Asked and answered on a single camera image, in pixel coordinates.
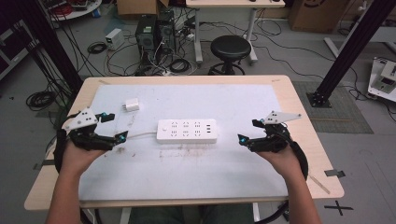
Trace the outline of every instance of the human arm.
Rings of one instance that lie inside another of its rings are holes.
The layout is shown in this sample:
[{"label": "human arm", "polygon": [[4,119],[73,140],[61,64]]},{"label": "human arm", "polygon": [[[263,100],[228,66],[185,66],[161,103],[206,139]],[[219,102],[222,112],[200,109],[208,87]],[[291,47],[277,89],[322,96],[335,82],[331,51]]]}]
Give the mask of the human arm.
[{"label": "human arm", "polygon": [[55,184],[47,224],[79,223],[78,185],[91,163],[104,154],[102,150],[84,150],[71,141],[66,143],[61,172]]},{"label": "human arm", "polygon": [[285,179],[289,193],[290,223],[321,223],[318,210],[301,171],[300,163],[291,147],[287,146],[277,153],[258,152],[257,154],[268,160]]}]

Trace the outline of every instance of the black pole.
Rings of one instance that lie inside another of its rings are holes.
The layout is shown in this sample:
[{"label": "black pole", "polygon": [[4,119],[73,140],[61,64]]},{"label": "black pole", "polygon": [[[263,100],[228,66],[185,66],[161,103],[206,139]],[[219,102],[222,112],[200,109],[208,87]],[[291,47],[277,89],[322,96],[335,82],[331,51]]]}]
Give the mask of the black pole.
[{"label": "black pole", "polygon": [[43,8],[41,8],[37,0],[13,0],[8,1],[8,4],[9,2],[14,3],[14,6],[21,14],[23,22],[29,27],[30,32],[38,39],[58,68],[59,73],[72,92],[72,98],[76,98],[82,86],[82,79],[64,51],[58,36],[50,27]]},{"label": "black pole", "polygon": [[308,93],[313,107],[321,107],[328,102],[349,67],[395,6],[396,0],[374,0],[317,90],[313,94]]}]

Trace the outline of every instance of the power strip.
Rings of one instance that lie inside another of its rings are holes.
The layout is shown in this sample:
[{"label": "power strip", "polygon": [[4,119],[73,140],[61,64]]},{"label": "power strip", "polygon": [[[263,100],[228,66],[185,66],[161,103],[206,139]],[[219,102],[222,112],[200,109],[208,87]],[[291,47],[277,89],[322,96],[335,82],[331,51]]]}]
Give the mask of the power strip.
[{"label": "power strip", "polygon": [[214,119],[160,119],[157,141],[161,144],[216,143]]}]

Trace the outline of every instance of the floor mat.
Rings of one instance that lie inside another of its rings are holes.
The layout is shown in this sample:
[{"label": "floor mat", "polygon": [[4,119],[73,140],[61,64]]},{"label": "floor mat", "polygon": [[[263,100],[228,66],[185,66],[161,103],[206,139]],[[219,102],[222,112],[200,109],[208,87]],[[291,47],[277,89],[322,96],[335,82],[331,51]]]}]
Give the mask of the floor mat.
[{"label": "floor mat", "polygon": [[307,92],[314,92],[319,82],[292,82],[317,133],[373,133],[364,116],[345,88],[335,88],[329,101],[331,108],[309,104]]}]

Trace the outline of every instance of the black stool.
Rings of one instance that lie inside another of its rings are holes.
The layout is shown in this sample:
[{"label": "black stool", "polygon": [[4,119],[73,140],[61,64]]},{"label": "black stool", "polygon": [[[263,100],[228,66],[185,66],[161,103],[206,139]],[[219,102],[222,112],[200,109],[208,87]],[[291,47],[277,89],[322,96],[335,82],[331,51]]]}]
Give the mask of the black stool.
[{"label": "black stool", "polygon": [[245,71],[240,66],[233,63],[241,61],[249,55],[251,46],[246,39],[238,35],[223,35],[212,41],[210,49],[216,57],[223,61],[223,63],[211,66],[209,75],[215,75],[215,73],[221,75],[235,75],[233,67],[238,68],[243,75],[245,74]]}]

